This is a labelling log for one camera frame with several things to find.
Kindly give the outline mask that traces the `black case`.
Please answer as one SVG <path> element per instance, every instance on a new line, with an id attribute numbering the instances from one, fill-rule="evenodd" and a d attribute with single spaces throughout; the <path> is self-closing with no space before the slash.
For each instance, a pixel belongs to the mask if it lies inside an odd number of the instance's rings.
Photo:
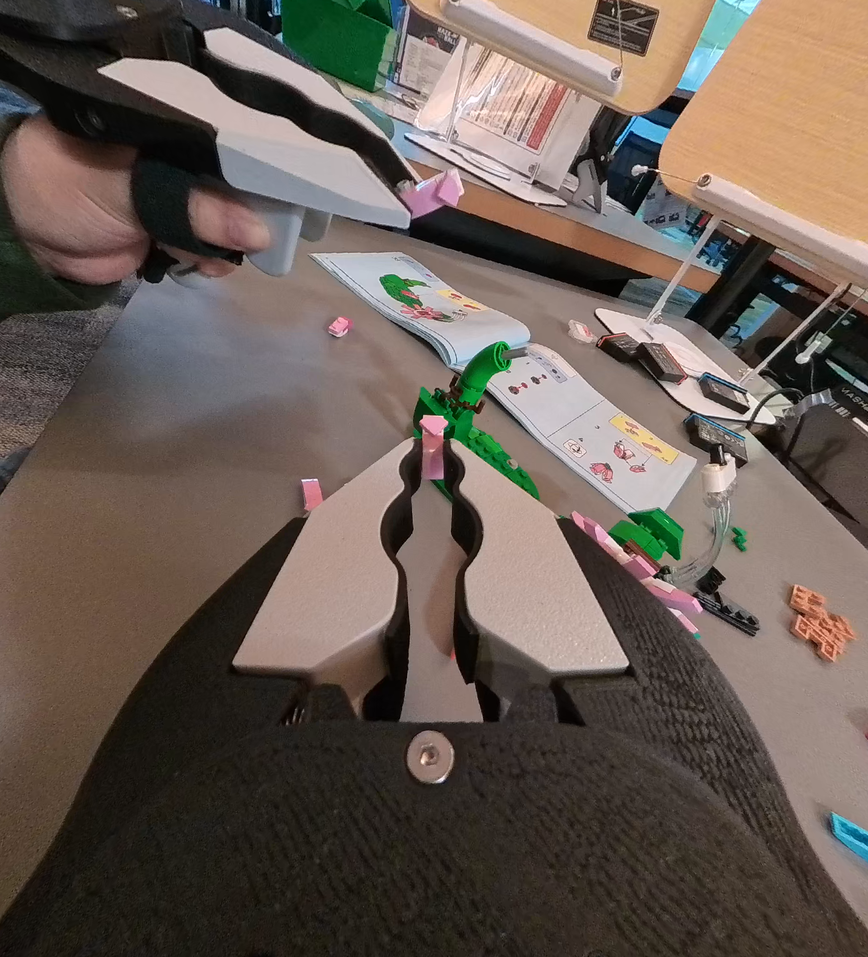
<path id="1" fill-rule="evenodd" d="M 868 527 L 868 435 L 830 406 L 804 413 L 789 466 Z"/>

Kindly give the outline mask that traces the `green box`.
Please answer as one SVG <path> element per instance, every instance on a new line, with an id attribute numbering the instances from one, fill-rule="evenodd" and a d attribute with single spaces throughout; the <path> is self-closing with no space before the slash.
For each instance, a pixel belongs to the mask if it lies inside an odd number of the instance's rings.
<path id="1" fill-rule="evenodd" d="M 284 43 L 311 66 L 375 92 L 397 47 L 390 1 L 282 1 Z"/>

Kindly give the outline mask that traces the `person's left hand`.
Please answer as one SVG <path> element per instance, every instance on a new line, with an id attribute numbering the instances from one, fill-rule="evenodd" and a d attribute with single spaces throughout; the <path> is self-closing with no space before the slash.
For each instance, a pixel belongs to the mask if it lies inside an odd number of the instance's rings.
<path id="1" fill-rule="evenodd" d="M 132 198 L 137 157 L 71 137 L 43 115 L 14 130 L 1 151 L 1 182 L 15 231 L 45 271 L 108 285 L 141 267 L 152 241 Z"/>

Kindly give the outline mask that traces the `wooden edged desk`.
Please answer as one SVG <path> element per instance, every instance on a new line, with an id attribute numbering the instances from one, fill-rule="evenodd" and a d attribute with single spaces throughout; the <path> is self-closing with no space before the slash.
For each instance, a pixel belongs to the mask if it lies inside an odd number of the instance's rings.
<path id="1" fill-rule="evenodd" d="M 441 209 L 411 229 L 420 240 L 457 252 L 514 266 L 617 298 L 634 280 L 670 280 L 687 252 L 643 225 L 632 214 L 607 214 L 575 206 L 538 207 L 501 192 L 466 172 L 458 208 Z M 828 292 L 828 281 L 750 238 L 728 259 L 724 271 L 705 266 L 688 269 L 680 285 L 701 295 L 688 318 L 718 336 L 739 320 L 741 305 L 755 296 L 792 306 L 804 319 L 806 299 L 787 292 L 775 278 Z"/>

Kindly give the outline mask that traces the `narrow pink lego piece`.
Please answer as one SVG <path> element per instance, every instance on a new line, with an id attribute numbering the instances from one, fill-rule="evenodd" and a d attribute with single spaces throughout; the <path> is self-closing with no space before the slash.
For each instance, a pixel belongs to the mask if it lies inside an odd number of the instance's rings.
<path id="1" fill-rule="evenodd" d="M 447 419 L 442 415 L 427 414 L 419 420 L 421 437 L 421 475 L 425 480 L 442 481 L 444 479 L 444 434 Z"/>

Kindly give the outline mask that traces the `long black lego piece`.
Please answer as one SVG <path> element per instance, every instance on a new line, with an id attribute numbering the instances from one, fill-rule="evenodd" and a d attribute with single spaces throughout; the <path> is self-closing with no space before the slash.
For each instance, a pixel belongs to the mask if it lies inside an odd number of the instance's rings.
<path id="1" fill-rule="evenodd" d="M 738 604 L 727 600 L 720 592 L 696 591 L 693 592 L 693 597 L 706 613 L 726 622 L 745 635 L 755 637 L 759 633 L 761 628 L 759 619 Z"/>

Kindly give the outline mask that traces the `printed carton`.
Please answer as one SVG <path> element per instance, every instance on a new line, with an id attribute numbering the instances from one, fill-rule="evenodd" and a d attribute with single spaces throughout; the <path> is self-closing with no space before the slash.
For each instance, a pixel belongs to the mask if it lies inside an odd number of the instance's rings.
<path id="1" fill-rule="evenodd" d="M 450 43 L 440 35 L 438 24 L 406 6 L 398 30 L 393 82 L 422 95 L 437 84 L 450 59 Z"/>

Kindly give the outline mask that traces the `lego instruction booklet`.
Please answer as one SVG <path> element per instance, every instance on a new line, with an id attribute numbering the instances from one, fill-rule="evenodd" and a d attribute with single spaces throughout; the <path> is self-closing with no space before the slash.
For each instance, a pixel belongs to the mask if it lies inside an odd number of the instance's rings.
<path id="1" fill-rule="evenodd" d="M 696 461 L 591 386 L 520 320 L 459 292 L 404 253 L 312 259 L 380 314 L 431 344 L 454 373 L 490 345 L 523 349 L 486 394 L 624 513 L 670 508 Z"/>

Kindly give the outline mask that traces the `small grey stand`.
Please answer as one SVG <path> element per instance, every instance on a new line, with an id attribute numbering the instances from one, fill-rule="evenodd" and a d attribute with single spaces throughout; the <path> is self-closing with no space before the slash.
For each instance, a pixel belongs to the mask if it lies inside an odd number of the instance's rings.
<path id="1" fill-rule="evenodd" d="M 605 213 L 608 175 L 607 165 L 602 155 L 584 159 L 577 163 L 577 188 L 572 196 L 575 206 L 588 206 L 597 214 Z"/>

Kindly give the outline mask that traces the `green lego plant build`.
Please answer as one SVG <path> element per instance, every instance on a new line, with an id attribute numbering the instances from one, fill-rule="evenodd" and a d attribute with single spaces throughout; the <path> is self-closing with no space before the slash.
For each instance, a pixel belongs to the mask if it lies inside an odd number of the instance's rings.
<path id="1" fill-rule="evenodd" d="M 421 437 L 424 419 L 440 416 L 445 420 L 444 438 L 457 439 L 464 447 L 495 468 L 519 488 L 539 498 L 536 484 L 526 471 L 488 433 L 474 424 L 474 417 L 485 406 L 485 392 L 493 376 L 509 371 L 512 348 L 498 341 L 480 350 L 447 389 L 421 388 L 413 413 L 413 435 Z"/>

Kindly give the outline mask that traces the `green lego leaf assembly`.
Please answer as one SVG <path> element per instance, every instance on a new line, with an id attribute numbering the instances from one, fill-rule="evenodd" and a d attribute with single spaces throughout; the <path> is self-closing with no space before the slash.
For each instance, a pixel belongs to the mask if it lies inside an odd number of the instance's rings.
<path id="1" fill-rule="evenodd" d="M 685 531 L 678 521 L 660 508 L 630 512 L 615 523 L 608 534 L 621 547 L 636 545 L 657 563 L 666 556 L 674 561 L 682 557 Z"/>

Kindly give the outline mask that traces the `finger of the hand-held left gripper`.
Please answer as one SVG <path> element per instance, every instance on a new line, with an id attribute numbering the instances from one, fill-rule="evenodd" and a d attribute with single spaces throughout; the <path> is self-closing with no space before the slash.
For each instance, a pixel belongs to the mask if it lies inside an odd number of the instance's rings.
<path id="1" fill-rule="evenodd" d="M 231 100 L 352 150 L 388 186 L 406 181 L 389 138 L 318 71 L 232 28 L 204 30 L 201 40 L 203 72 Z"/>
<path id="2" fill-rule="evenodd" d="M 269 229 L 271 245 L 249 255 L 269 276 L 286 275 L 298 240 L 319 241 L 334 215 L 396 229 L 411 222 L 397 193 L 353 150 L 231 100 L 188 66 L 122 58 L 99 72 L 214 128 L 223 180 Z"/>

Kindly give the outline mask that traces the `pink lego flower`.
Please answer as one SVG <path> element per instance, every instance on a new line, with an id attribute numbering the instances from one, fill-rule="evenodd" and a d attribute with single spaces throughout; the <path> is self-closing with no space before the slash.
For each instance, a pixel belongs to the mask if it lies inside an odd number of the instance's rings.
<path id="1" fill-rule="evenodd" d="M 640 554 L 625 551 L 615 542 L 608 532 L 597 522 L 591 520 L 578 511 L 572 511 L 571 521 L 588 537 L 594 540 L 613 560 L 624 568 L 634 579 L 654 597 L 679 621 L 689 634 L 696 640 L 701 640 L 700 629 L 695 619 L 703 614 L 699 601 L 651 573 L 653 570 L 646 559 Z"/>

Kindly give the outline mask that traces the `clear sleeve with printed sheets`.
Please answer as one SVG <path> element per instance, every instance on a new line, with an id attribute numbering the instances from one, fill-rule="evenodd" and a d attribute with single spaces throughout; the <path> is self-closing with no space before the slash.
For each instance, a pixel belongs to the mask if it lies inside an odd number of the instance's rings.
<path id="1" fill-rule="evenodd" d="M 601 103 L 511 59 L 465 41 L 452 54 L 414 127 L 483 171 L 510 171 L 559 190 L 589 144 Z"/>

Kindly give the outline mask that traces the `pink lego petal piece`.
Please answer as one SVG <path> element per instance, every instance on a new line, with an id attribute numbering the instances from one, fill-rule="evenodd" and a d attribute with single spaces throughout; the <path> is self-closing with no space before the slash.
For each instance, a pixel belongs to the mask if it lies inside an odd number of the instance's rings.
<path id="1" fill-rule="evenodd" d="M 398 195 L 412 220 L 442 208 L 456 208 L 464 195 L 464 184 L 455 167 L 441 171 L 416 184 L 399 185 Z"/>

